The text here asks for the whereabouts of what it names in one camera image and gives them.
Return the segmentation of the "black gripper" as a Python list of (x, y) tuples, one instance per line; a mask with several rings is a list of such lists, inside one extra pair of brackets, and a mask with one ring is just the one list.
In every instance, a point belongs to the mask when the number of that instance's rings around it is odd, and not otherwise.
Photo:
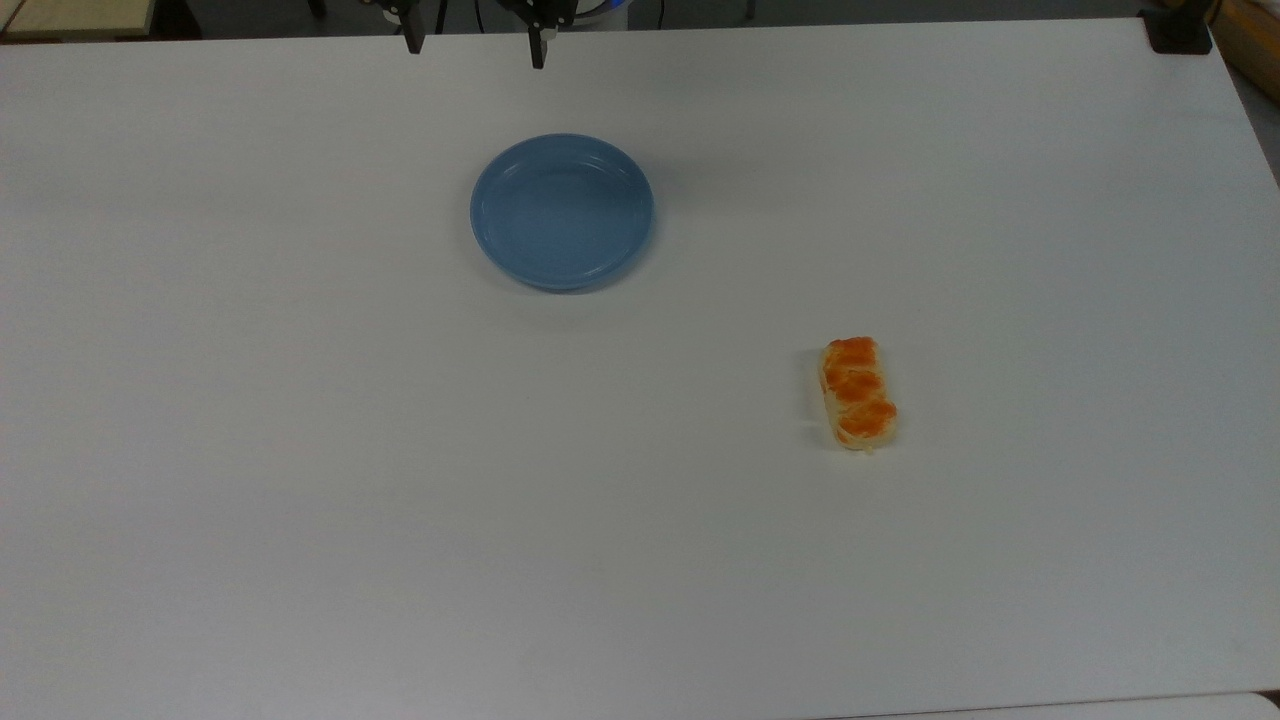
[[(527, 40), (534, 69), (544, 69), (547, 64), (550, 28), (572, 26), (577, 17), (576, 1), (497, 1), (507, 12), (518, 17), (527, 28)], [(364, 1), (364, 5), (376, 5), (385, 13), (401, 17), (401, 32), (411, 54), (419, 55), (426, 37), (420, 10), (411, 10), (419, 1)]]

